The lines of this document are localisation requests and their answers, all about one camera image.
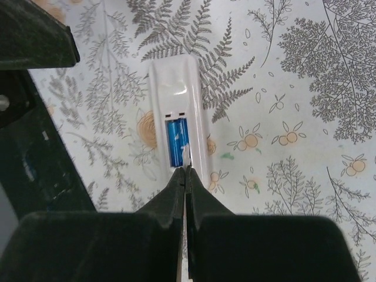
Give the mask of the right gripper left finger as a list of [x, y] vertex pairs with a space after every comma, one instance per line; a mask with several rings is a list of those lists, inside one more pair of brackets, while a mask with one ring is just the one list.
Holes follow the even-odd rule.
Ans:
[[134, 213], [33, 212], [2, 257], [2, 281], [180, 281], [185, 172]]

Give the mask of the white battery cover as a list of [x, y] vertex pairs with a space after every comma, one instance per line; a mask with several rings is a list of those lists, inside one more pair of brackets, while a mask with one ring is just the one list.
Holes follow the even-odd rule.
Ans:
[[182, 151], [182, 165], [184, 169], [187, 169], [188, 166], [192, 165], [192, 160], [190, 157], [190, 145], [186, 144], [183, 146]]

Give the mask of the white remote control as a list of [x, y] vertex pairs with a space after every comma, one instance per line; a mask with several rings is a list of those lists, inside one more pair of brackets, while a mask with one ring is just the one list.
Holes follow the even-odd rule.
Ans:
[[204, 187], [210, 184], [210, 164], [207, 147], [207, 119], [203, 110], [202, 88], [198, 61], [191, 55], [176, 55], [154, 60], [149, 67], [149, 93], [152, 100], [157, 149], [165, 183], [175, 169], [171, 165], [167, 123], [174, 120], [179, 133], [179, 119], [186, 119], [190, 157]]

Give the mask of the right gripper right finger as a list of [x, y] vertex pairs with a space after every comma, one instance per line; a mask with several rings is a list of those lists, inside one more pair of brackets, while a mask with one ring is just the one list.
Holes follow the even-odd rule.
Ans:
[[186, 170], [193, 281], [360, 281], [342, 231], [322, 216], [236, 215]]

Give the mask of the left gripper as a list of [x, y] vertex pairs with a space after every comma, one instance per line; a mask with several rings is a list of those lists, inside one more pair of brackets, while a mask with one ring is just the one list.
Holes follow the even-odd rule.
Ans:
[[1, 186], [16, 212], [94, 211], [27, 70], [1, 71]]

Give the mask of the blue battery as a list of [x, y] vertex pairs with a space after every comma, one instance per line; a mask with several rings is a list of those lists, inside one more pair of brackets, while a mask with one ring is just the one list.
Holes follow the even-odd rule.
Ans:
[[187, 121], [184, 118], [179, 119], [179, 140], [180, 140], [180, 147], [183, 151], [183, 146], [186, 144], [189, 144]]
[[169, 150], [170, 150], [171, 165], [173, 167], [179, 167], [180, 166], [179, 133], [178, 133], [177, 124], [174, 120], [168, 121], [167, 131], [168, 131], [168, 137], [169, 137]]

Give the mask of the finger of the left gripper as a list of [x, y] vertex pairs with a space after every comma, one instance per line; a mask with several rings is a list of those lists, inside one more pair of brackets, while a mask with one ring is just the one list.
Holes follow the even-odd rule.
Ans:
[[80, 55], [70, 27], [32, 1], [1, 1], [1, 70], [70, 68]]

